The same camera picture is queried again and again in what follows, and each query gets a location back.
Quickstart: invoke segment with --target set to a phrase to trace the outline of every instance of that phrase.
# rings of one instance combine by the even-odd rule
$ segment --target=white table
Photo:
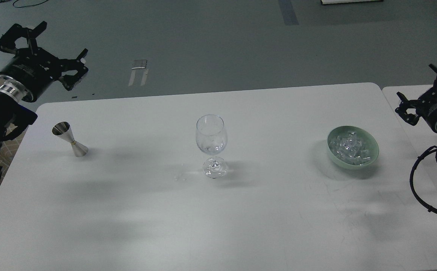
[[[386,87],[382,90],[382,92],[384,93],[384,96],[389,102],[391,108],[395,110],[399,106],[400,102],[400,99],[396,94],[398,91],[406,95],[409,100],[415,100],[418,99],[419,96],[421,96],[431,87],[432,85],[394,86]],[[418,156],[422,154],[428,147],[437,146],[437,134],[430,129],[430,127],[423,118],[419,120],[417,125],[412,126],[402,120],[399,115],[396,115],[396,117],[399,120],[402,128],[404,129],[404,132],[406,132],[406,135],[411,141],[411,144],[413,145],[414,150],[416,151],[416,154]],[[421,164],[423,164],[423,167],[426,169],[426,172],[430,176],[430,179],[437,187],[437,163],[435,162],[434,155],[428,156],[428,158],[423,160]],[[433,196],[425,196],[428,197],[428,200],[434,201]]]
[[[219,180],[194,140],[208,113],[229,134]],[[61,121],[86,156],[51,133]],[[375,165],[329,161],[341,125],[377,139]],[[0,270],[437,269],[415,158],[370,83],[45,104],[0,188]],[[422,167],[417,183],[437,198]]]

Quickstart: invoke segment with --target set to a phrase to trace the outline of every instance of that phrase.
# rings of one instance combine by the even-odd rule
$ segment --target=wire
[[[41,2],[41,3],[34,4],[34,5],[21,6],[21,7],[17,7],[17,6],[15,5],[15,3],[18,2],[18,1],[20,1],[20,0],[15,0],[15,2],[13,2],[13,7],[16,7],[16,8],[21,9],[21,8],[34,7],[34,6],[37,6],[37,5],[41,5],[41,4],[43,4],[43,3],[48,2],[49,0],[45,0],[45,1]]]
[[[418,156],[416,163],[414,163],[413,168],[411,170],[411,174],[409,175],[409,184],[411,185],[411,190],[413,192],[414,197],[417,199],[417,201],[424,206],[428,212],[433,212],[435,214],[437,214],[437,209],[434,208],[433,206],[431,206],[430,204],[426,203],[423,199],[421,199],[421,197],[419,197],[419,195],[416,192],[416,189],[414,189],[414,172],[416,171],[419,163],[421,161],[423,161],[423,159],[428,156],[429,154],[432,154],[434,152],[437,152],[437,147],[436,146],[430,146],[425,152],[423,152],[423,154],[421,154],[420,156]]]

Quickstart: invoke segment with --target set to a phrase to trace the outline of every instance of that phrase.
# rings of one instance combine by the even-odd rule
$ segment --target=green bowl
[[[333,138],[336,138],[338,135],[345,134],[350,131],[355,131],[357,137],[360,137],[363,140],[363,144],[365,144],[366,149],[369,150],[370,160],[364,164],[354,165],[354,164],[346,163],[345,161],[335,156],[329,147],[329,142],[331,142]],[[377,157],[379,156],[379,146],[377,144],[377,141],[375,141],[374,137],[370,135],[368,132],[366,132],[365,130],[354,126],[340,126],[332,130],[327,136],[327,154],[335,164],[337,164],[342,168],[362,169],[373,164],[377,160]]]

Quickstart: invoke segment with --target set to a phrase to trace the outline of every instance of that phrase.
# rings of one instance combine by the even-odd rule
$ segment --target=bowl
[[[339,136],[341,139],[344,137],[352,137],[352,133],[355,134],[355,137],[357,140],[361,141],[362,147],[360,148],[360,151],[367,150],[367,158],[368,161],[359,162],[359,163],[352,163],[347,158],[341,158],[340,155],[334,155],[331,149],[331,142],[338,140],[337,137]],[[365,167],[368,167],[369,165],[372,165],[376,160],[377,157],[379,157],[379,146],[377,144],[377,141],[375,141],[374,137],[366,132],[365,130],[355,127],[355,126],[340,126],[335,128],[334,130],[330,131],[329,135],[327,136],[327,154],[329,158],[338,166],[345,169],[362,169]],[[356,157],[356,155],[349,156],[349,159],[359,159]]]

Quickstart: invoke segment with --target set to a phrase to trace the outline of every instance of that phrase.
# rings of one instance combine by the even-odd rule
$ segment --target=blue tape on floor
[[[284,18],[284,23],[286,26],[294,26],[298,25],[299,21],[297,20],[296,12],[294,11],[294,7],[292,6],[291,0],[278,0],[279,7],[282,12],[282,17]]]

